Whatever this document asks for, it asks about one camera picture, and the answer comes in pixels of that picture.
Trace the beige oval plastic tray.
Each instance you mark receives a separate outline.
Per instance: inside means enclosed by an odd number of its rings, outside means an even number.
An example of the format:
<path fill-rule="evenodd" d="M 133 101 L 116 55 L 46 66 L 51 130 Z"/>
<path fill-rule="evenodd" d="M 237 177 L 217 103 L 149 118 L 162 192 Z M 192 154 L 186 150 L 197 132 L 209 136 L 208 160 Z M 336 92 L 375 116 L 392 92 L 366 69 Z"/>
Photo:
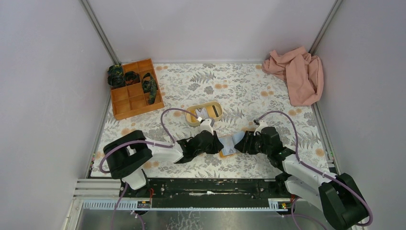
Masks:
<path fill-rule="evenodd" d="M 219 121 L 223 118 L 223 109 L 220 103 L 217 101 L 190 106 L 186 110 L 198 117 L 201 117 L 202 119 L 212 118 L 214 121 Z M 189 113 L 185 114 L 185 118 L 187 123 L 192 127 L 200 124 L 200 121 Z"/>

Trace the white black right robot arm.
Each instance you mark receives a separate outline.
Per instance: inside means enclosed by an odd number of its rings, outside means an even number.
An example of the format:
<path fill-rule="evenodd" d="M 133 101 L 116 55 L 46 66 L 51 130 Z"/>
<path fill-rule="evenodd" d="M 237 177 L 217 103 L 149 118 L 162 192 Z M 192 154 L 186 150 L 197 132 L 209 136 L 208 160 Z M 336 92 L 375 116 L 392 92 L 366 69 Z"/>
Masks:
<path fill-rule="evenodd" d="M 349 229 L 369 216 L 363 196 L 350 175 L 323 172 L 300 162 L 296 152 L 283 145 L 274 127 L 235 134 L 232 140 L 234 148 L 241 153 L 266 155 L 271 165 L 281 171 L 276 176 L 280 190 L 317 207 L 334 229 Z"/>

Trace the yellow leather card holder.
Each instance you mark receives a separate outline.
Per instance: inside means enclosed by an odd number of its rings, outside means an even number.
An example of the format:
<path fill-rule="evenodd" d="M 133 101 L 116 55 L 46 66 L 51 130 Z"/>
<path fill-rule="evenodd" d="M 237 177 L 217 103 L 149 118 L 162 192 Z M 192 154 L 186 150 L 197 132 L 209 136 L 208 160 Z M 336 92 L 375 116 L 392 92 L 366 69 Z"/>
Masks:
<path fill-rule="evenodd" d="M 219 138 L 219 141 L 224 146 L 219 152 L 220 157 L 225 158 L 238 153 L 239 151 L 235 149 L 235 145 L 241 141 L 244 137 L 245 131 L 239 131 L 232 135 L 227 135 Z"/>

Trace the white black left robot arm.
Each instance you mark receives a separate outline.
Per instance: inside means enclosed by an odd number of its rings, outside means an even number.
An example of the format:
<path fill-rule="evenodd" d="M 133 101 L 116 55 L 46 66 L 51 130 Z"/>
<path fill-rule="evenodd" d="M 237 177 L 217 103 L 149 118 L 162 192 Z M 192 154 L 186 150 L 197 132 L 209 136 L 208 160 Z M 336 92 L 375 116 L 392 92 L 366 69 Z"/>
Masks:
<path fill-rule="evenodd" d="M 217 154 L 223 148 L 215 131 L 204 130 L 194 137 L 178 140 L 171 147 L 169 143 L 148 139 L 141 130 L 136 130 L 103 148 L 100 166 L 106 161 L 109 170 L 100 170 L 138 190 L 147 185 L 142 167 L 149 160 L 183 164 L 202 153 Z"/>

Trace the orange card with black stripe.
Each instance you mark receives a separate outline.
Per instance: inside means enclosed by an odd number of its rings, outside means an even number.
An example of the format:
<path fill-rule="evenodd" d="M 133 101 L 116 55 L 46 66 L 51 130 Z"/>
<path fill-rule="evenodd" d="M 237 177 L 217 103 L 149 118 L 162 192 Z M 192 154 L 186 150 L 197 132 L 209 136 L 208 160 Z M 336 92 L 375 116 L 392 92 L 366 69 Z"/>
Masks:
<path fill-rule="evenodd" d="M 217 110 L 215 105 L 207 106 L 206 110 L 207 110 L 208 116 L 210 118 L 218 118 L 219 117 L 219 113 L 218 113 L 218 110 Z"/>

